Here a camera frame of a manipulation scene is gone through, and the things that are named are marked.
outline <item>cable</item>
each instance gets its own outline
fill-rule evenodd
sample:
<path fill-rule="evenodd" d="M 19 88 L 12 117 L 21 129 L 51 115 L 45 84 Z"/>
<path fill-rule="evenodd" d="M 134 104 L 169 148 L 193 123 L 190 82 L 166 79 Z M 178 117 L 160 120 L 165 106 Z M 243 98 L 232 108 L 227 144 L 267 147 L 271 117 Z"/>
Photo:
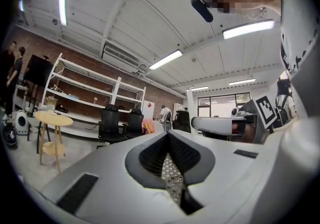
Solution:
<path fill-rule="evenodd" d="M 96 124 L 94 127 L 90 128 L 90 129 L 89 129 L 89 128 L 87 128 L 87 127 L 85 127 L 85 128 L 86 128 L 87 130 L 92 130 L 92 129 L 96 128 L 96 127 L 97 127 L 97 125 L 98 125 L 98 124 Z"/>

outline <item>person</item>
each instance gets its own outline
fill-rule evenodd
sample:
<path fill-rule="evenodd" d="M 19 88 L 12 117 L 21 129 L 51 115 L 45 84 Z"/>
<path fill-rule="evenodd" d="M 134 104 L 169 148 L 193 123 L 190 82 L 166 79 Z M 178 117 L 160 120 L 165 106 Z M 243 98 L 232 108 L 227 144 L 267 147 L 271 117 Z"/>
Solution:
<path fill-rule="evenodd" d="M 166 121 L 168 118 L 168 114 L 171 114 L 171 111 L 168 107 L 166 107 L 165 105 L 161 106 L 161 112 L 160 112 L 160 116 L 161 116 L 161 124 L 163 127 L 163 130 L 166 131 Z"/>
<path fill-rule="evenodd" d="M 15 64 L 13 66 L 12 75 L 9 77 L 9 80 L 6 83 L 6 94 L 5 94 L 5 115 L 3 120 L 8 120 L 9 117 L 12 117 L 12 108 L 13 108 L 13 96 L 18 82 L 18 78 L 21 72 L 23 55 L 25 54 L 26 49 L 22 46 L 19 48 L 19 51 L 16 56 Z"/>
<path fill-rule="evenodd" d="M 297 116 L 295 102 L 289 92 L 289 84 L 287 80 L 278 80 L 278 92 L 274 102 L 274 107 L 283 106 L 288 122 Z"/>
<path fill-rule="evenodd" d="M 299 118 L 318 116 L 320 104 L 318 94 L 314 94 L 315 87 L 312 80 L 314 77 L 319 77 L 317 65 L 319 64 L 320 12 L 318 3 L 314 0 L 205 1 L 207 6 L 217 8 L 224 13 L 268 7 L 281 15 L 280 59 L 289 74 L 296 113 Z"/>
<path fill-rule="evenodd" d="M 11 67 L 15 63 L 14 51 L 17 46 L 15 41 L 11 42 L 9 49 L 5 50 L 0 54 L 0 109 L 2 112 L 5 111 L 5 99 L 7 91 L 7 80 Z"/>

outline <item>black screen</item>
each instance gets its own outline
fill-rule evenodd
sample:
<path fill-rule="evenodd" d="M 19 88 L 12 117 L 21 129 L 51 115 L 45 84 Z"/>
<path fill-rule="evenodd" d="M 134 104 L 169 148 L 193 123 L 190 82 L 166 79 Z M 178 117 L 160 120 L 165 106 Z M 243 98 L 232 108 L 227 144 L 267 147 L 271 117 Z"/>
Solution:
<path fill-rule="evenodd" d="M 41 57 L 32 55 L 27 67 L 29 70 L 24 76 L 25 80 L 38 86 L 45 86 L 53 64 Z"/>

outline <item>white shelving unit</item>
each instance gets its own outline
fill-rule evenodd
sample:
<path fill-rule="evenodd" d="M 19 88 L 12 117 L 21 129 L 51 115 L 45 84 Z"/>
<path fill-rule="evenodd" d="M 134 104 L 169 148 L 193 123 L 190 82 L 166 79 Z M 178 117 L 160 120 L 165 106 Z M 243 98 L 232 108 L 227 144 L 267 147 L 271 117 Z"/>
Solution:
<path fill-rule="evenodd" d="M 57 67 L 59 62 L 62 62 L 63 69 L 60 72 L 55 72 L 55 69 L 56 69 L 56 67 Z M 68 70 L 71 70 L 73 72 L 76 72 L 76 73 L 79 73 L 81 75 L 84 75 L 86 77 L 89 77 L 91 79 L 95 79 L 95 80 L 101 81 L 103 83 L 112 85 L 113 86 L 112 92 L 107 92 L 107 91 L 104 91 L 104 90 L 101 90 L 101 89 L 98 89 L 98 88 L 95 88 L 95 87 L 80 83 L 80 82 L 78 82 L 76 80 L 72 80 L 72 79 L 70 79 L 68 77 L 65 77 L 65 76 L 62 75 L 64 69 L 68 69 Z M 88 91 L 91 91 L 93 93 L 96 93 L 96 94 L 99 94 L 99 95 L 103 95 L 105 97 L 109 97 L 110 98 L 110 100 L 109 100 L 110 104 L 115 104 L 115 101 L 117 99 L 120 99 L 120 100 L 123 100 L 123 101 L 134 103 L 134 106 L 136 108 L 140 108 L 141 111 L 143 110 L 146 88 L 142 89 L 142 88 L 138 88 L 138 87 L 123 83 L 123 82 L 121 82 L 121 78 L 120 77 L 118 77 L 118 79 L 109 78 L 109 77 L 107 77 L 107 76 L 105 76 L 103 74 L 97 73 L 97 72 L 95 72 L 93 70 L 90 70 L 90 69 L 87 69 L 87 68 L 82 67 L 80 65 L 77 65 L 75 63 L 72 63 L 72 62 L 70 62 L 68 60 L 63 59 L 62 58 L 62 53 L 60 54 L 59 58 L 56 60 L 54 66 L 52 68 L 52 71 L 51 71 L 51 73 L 49 75 L 48 81 L 46 82 L 46 87 L 44 89 L 44 92 L 43 92 L 44 94 L 42 96 L 42 102 L 41 102 L 42 106 L 44 104 L 44 101 L 45 101 L 45 98 L 46 98 L 46 94 L 47 93 L 51 93 L 51 94 L 58 95 L 60 97 L 66 98 L 68 100 L 74 101 L 74 102 L 76 102 L 78 104 L 85 104 L 85 105 L 96 107 L 96 108 L 100 108 L 100 109 L 104 109 L 105 108 L 105 106 L 94 104 L 94 103 L 91 103 L 91 102 L 86 102 L 86 101 L 83 101 L 83 100 L 80 100 L 80 99 L 76 99 L 76 98 L 71 97 L 71 96 L 69 96 L 69 95 L 67 95 L 65 93 L 59 93 L 59 92 L 56 92 L 56 91 L 54 91 L 52 89 L 49 89 L 48 88 L 49 83 L 50 83 L 51 79 L 53 79 L 54 77 L 58 78 L 59 81 L 63 81 L 63 82 L 65 82 L 67 84 L 70 84 L 72 86 L 76 86 L 76 87 L 82 88 L 84 90 L 88 90 Z M 118 92 L 119 88 L 135 93 L 136 97 L 135 98 L 131 98 L 131 97 L 126 97 L 126 96 L 120 95 L 119 92 Z M 62 132 L 65 132 L 65 133 L 68 133 L 68 134 L 74 134 L 74 135 L 78 135 L 78 136 L 89 137 L 89 138 L 98 138 L 98 130 L 97 129 L 85 130 L 84 127 L 88 126 L 90 124 L 91 125 L 95 125 L 99 121 L 101 121 L 101 119 L 92 118 L 92 117 L 86 116 L 85 114 L 81 115 L 81 114 L 72 113 L 72 112 L 68 112 L 68 113 L 63 113 L 63 112 L 59 112 L 59 111 L 56 111 L 56 112 L 61 114 L 61 115 L 65 115 L 67 117 L 72 118 L 75 121 L 74 123 L 76 124 L 76 125 L 72 125 L 70 127 L 65 127 L 65 128 L 61 127 L 61 131 Z M 119 110 L 119 112 L 129 113 L 130 111 Z"/>

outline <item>desk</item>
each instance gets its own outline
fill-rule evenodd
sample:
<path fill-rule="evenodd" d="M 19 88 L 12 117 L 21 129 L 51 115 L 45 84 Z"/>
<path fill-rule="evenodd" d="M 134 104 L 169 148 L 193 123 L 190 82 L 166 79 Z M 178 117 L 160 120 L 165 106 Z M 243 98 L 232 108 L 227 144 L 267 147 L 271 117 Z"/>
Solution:
<path fill-rule="evenodd" d="M 44 151 L 46 154 L 50 156 L 55 156 L 56 167 L 58 172 L 60 173 L 58 155 L 62 155 L 62 154 L 64 156 L 66 155 L 66 148 L 62 144 L 60 126 L 70 126 L 73 124 L 73 120 L 63 115 L 57 115 L 57 114 L 51 115 L 47 111 L 37 111 L 34 114 L 34 116 L 36 119 L 38 119 L 43 123 L 43 129 L 42 129 L 41 141 L 40 141 L 40 165 L 42 165 L 42 152 Z M 46 126 L 48 124 L 55 126 L 54 141 L 44 143 Z M 58 131 L 59 131 L 60 142 L 58 142 L 58 135 L 57 135 Z"/>

